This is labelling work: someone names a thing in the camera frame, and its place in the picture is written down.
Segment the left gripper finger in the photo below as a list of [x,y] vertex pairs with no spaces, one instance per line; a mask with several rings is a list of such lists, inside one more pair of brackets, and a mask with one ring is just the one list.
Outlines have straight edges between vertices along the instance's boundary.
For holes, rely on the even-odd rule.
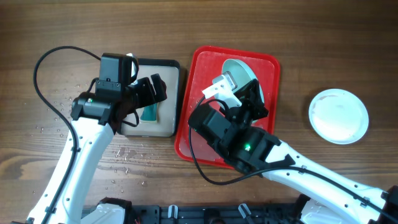
[[158,73],[150,76],[152,79],[152,86],[154,87],[155,96],[154,99],[156,102],[161,102],[167,99],[167,87],[165,82],[161,79]]
[[136,95],[140,105],[153,105],[156,103],[154,87],[148,77],[137,80]]

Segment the green yellow sponge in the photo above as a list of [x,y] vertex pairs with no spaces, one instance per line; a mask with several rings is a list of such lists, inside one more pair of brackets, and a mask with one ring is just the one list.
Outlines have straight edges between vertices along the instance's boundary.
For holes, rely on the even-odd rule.
[[141,123],[156,123],[157,122],[157,103],[146,106],[140,117]]

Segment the light blue plate top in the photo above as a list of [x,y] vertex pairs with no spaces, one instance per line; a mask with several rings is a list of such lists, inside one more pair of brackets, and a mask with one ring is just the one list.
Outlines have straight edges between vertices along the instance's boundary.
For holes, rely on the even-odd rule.
[[227,59],[222,67],[222,72],[230,71],[236,84],[237,89],[233,93],[237,93],[244,85],[252,80],[257,80],[257,76],[251,70],[251,68],[244,63],[242,60],[238,59]]

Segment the white plate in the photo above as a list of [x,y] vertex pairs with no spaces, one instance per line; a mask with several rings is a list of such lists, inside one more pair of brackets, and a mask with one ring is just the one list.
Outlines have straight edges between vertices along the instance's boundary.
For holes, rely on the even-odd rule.
[[369,127],[364,103],[351,92],[337,88],[321,91],[313,97],[308,119],[321,138],[340,145],[359,141]]

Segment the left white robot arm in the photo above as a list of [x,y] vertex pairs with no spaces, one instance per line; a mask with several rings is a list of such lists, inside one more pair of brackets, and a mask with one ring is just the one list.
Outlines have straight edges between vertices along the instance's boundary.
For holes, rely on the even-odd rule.
[[125,117],[139,108],[164,101],[166,84],[155,73],[134,81],[95,78],[94,92],[84,91],[72,103],[69,133],[43,195],[26,223],[131,223],[128,200],[104,198],[87,216],[83,206],[97,165]]

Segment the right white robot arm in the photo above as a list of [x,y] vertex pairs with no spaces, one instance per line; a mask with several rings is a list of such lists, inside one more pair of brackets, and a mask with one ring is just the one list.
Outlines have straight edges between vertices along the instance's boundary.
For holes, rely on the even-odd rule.
[[[354,94],[337,88],[321,91],[310,102],[308,118],[328,142],[347,145],[368,130],[369,115]],[[388,191],[360,184],[303,156],[286,142],[272,147],[266,162],[291,156],[294,164],[261,172],[269,180],[309,197],[301,211],[304,223],[397,223],[397,187]]]

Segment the black water tray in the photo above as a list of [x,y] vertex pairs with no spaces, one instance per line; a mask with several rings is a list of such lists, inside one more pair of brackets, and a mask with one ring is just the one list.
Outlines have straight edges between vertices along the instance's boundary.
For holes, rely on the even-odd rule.
[[141,123],[140,117],[144,108],[137,110],[139,122],[136,127],[123,123],[118,131],[124,136],[146,136],[169,138],[175,134],[179,118],[180,92],[183,75],[176,60],[141,58],[139,60],[138,78],[158,73],[165,82],[167,99],[157,103],[157,122]]

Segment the red plastic tray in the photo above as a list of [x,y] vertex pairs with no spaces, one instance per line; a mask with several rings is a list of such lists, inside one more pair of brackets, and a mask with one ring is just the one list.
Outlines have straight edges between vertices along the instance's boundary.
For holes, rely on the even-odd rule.
[[279,92],[280,63],[268,54],[228,49],[216,46],[202,46],[193,54],[188,76],[183,106],[175,137],[175,152],[183,160],[192,161],[188,143],[188,119],[197,103],[202,98],[202,91],[212,84],[212,79],[222,73],[222,66],[227,59],[242,60],[257,76],[262,88],[265,107],[269,111],[266,118],[253,125],[274,132],[277,96]]

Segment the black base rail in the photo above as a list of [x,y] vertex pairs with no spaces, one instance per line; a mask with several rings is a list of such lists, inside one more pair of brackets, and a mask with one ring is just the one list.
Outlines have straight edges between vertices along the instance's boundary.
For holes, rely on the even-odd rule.
[[310,200],[300,195],[295,203],[264,205],[177,206],[133,205],[128,200],[105,197],[97,206],[82,211],[82,223],[210,224],[210,223],[302,223],[301,210]]

